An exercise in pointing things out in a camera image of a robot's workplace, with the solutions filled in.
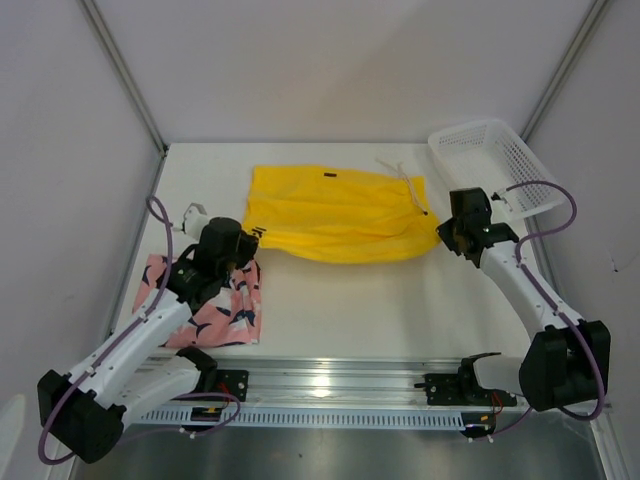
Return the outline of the pink whale print shorts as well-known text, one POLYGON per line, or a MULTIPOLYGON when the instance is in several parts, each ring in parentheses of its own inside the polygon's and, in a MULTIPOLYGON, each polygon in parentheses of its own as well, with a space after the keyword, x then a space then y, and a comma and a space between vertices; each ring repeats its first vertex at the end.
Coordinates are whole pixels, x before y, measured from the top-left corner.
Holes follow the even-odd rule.
POLYGON ((180 349, 188 346, 217 348, 257 344, 262 326, 261 269, 252 260, 236 269, 220 292, 161 345, 180 349))

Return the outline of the yellow shorts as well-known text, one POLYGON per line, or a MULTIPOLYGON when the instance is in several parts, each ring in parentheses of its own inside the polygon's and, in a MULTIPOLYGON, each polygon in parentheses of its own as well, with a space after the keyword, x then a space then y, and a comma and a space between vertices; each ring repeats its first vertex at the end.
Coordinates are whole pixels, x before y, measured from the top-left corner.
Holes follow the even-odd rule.
POLYGON ((321 165, 257 166, 243 219, 263 249, 330 264, 409 260, 438 246, 426 182, 401 165, 374 173, 321 165))

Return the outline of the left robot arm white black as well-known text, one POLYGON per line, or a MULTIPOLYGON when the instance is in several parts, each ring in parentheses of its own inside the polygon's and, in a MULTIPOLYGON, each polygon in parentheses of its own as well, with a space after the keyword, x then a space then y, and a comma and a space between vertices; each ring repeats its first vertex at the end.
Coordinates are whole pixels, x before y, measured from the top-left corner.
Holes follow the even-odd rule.
POLYGON ((243 398, 221 388, 218 363, 189 345, 163 366, 138 369, 152 351, 186 325, 222 290, 235 267, 246 266, 258 249, 256 236, 231 218, 208 220, 198 240, 169 264, 130 320, 68 372, 45 373, 37 384, 40 460, 48 465, 48 436, 87 464, 105 457, 138 418, 171 400, 243 398))

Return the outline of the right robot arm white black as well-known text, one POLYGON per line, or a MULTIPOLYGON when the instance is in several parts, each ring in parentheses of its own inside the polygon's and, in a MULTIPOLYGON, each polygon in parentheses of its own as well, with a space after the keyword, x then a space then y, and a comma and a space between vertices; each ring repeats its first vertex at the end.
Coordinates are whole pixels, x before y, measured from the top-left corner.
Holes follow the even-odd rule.
POLYGON ((537 412, 557 409, 576 420, 596 419, 608 386, 608 328, 585 320, 530 267, 523 247, 533 237, 519 237, 508 224, 493 222, 483 189, 453 190, 449 198, 451 217, 437 234, 497 286, 530 339, 523 358, 500 353, 465 358, 461 366, 469 371, 456 380, 458 395, 475 404, 499 390, 523 397, 537 412))

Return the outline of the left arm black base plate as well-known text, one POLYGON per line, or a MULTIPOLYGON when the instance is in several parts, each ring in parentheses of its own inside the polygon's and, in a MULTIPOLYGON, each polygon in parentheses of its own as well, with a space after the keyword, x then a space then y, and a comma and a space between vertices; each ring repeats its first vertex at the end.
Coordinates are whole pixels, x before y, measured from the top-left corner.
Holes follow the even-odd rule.
POLYGON ((195 392, 227 393, 236 397, 240 402, 245 402, 248 386, 249 372, 247 370, 217 369, 201 375, 195 392))

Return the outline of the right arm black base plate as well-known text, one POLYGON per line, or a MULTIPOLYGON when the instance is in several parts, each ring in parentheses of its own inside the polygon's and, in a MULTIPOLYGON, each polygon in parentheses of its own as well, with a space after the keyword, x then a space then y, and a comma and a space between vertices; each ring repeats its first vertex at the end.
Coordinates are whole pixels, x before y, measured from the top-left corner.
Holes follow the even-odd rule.
POLYGON ((514 407, 515 395, 480 387, 467 374, 429 373, 414 384, 425 393, 430 406, 514 407))

